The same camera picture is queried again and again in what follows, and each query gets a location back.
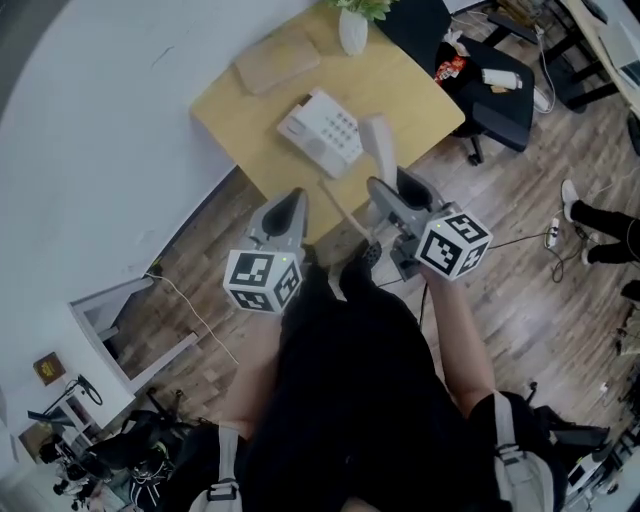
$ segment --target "light wood tabletop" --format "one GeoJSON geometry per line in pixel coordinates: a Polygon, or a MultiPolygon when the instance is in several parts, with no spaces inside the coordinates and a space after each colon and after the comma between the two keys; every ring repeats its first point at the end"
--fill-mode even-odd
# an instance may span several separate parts
{"type": "MultiPolygon", "coordinates": [[[[277,31],[303,30],[320,53],[318,67],[263,96],[249,93],[232,66],[191,107],[267,199],[294,187],[309,194],[307,242],[315,243],[341,220],[318,187],[324,172],[280,135],[276,126],[315,87],[321,87],[356,118],[383,113],[392,128],[398,165],[409,166],[464,122],[447,94],[377,27],[370,25],[365,52],[345,55],[338,39],[339,11],[317,4],[277,31]]],[[[354,211],[369,195],[366,179],[377,173],[362,155],[328,186],[343,208],[354,211]]]]}
{"type": "MultiPolygon", "coordinates": [[[[611,63],[611,59],[607,54],[607,50],[598,35],[600,28],[605,26],[604,23],[589,12],[582,0],[563,0],[563,3],[571,12],[571,15],[580,28],[580,31],[589,42],[589,46],[591,46],[600,62],[602,62],[602,65],[609,74],[611,81],[616,85],[625,102],[629,104],[629,108],[636,116],[640,117],[640,90],[631,87],[629,83],[616,71],[616,68],[611,63]]],[[[637,21],[632,19],[630,20],[630,23],[637,23],[637,21]]]]}

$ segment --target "person's leg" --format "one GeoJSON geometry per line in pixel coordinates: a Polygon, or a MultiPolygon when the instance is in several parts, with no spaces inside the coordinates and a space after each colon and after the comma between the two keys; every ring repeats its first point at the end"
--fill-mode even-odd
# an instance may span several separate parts
{"type": "Polygon", "coordinates": [[[626,240],[627,230],[634,220],[624,213],[598,210],[579,200],[571,207],[571,218],[621,241],[626,240]]]}
{"type": "Polygon", "coordinates": [[[303,325],[325,314],[339,302],[331,286],[329,276],[318,264],[309,266],[300,293],[295,297],[282,317],[282,342],[285,342],[303,325]]]}
{"type": "Polygon", "coordinates": [[[342,271],[340,289],[350,304],[365,305],[385,315],[395,315],[402,322],[410,322],[412,327],[418,325],[416,317],[402,299],[378,288],[371,278],[371,268],[358,256],[353,258],[342,271]]]}
{"type": "Polygon", "coordinates": [[[620,264],[634,261],[626,242],[617,244],[598,245],[591,249],[587,255],[587,261],[591,263],[620,264]]]}

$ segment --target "office chair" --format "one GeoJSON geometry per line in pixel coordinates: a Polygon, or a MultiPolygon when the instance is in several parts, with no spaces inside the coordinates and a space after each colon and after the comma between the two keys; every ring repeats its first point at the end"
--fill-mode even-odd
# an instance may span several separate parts
{"type": "MultiPolygon", "coordinates": [[[[469,155],[472,165],[484,161],[479,140],[482,134],[515,151],[524,151],[533,119],[533,71],[494,46],[510,33],[537,44],[536,34],[500,14],[489,15],[488,21],[497,28],[483,42],[460,37],[459,41],[470,54],[471,64],[467,64],[470,70],[463,80],[462,74],[452,80],[459,83],[449,90],[443,87],[464,112],[466,120],[453,135],[471,139],[475,150],[469,155]],[[482,69],[513,71],[522,78],[522,89],[494,94],[482,81],[482,69]]],[[[386,20],[376,24],[431,77],[440,64],[448,60],[450,46],[443,43],[442,38],[451,25],[451,15],[442,0],[402,0],[393,4],[386,20]]]]}

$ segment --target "power plug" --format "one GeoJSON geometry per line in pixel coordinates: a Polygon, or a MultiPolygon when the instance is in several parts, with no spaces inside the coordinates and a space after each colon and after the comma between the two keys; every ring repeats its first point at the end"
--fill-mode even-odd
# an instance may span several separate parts
{"type": "Polygon", "coordinates": [[[558,217],[554,217],[551,220],[551,224],[549,225],[549,231],[547,231],[547,235],[544,237],[544,246],[547,249],[551,249],[555,247],[558,242],[558,234],[560,233],[560,221],[558,217]]]}

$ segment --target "black pants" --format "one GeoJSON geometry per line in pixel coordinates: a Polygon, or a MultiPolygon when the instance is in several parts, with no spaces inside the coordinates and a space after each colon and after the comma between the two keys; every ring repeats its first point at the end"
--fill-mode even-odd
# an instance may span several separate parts
{"type": "MultiPolygon", "coordinates": [[[[372,315],[392,318],[401,330],[418,330],[416,317],[396,295],[382,290],[371,279],[371,270],[358,259],[347,264],[340,276],[340,289],[349,305],[366,308],[372,315]]],[[[286,343],[296,331],[344,307],[329,286],[327,273],[318,265],[307,271],[298,297],[294,299],[282,318],[282,343],[286,343]]]]}
{"type": "Polygon", "coordinates": [[[598,210],[583,203],[576,201],[571,208],[571,218],[596,229],[609,236],[617,238],[618,243],[608,245],[598,245],[589,251],[589,263],[629,263],[636,261],[627,245],[627,234],[629,235],[629,244],[636,254],[640,253],[640,221],[629,217],[620,212],[607,212],[598,210]]]}

